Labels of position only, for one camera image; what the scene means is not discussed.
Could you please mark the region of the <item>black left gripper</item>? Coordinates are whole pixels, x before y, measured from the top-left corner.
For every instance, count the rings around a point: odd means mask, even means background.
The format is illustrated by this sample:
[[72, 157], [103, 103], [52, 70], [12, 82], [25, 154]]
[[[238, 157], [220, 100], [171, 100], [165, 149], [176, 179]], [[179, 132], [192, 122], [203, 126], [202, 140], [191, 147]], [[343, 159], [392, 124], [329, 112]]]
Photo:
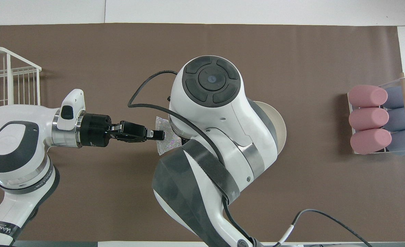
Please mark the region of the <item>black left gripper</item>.
[[83, 146], [106, 147], [110, 139], [123, 142], [163, 141], [165, 132], [147, 130], [145, 126], [121, 121], [112, 124], [108, 115], [84, 115], [80, 125], [80, 142]]

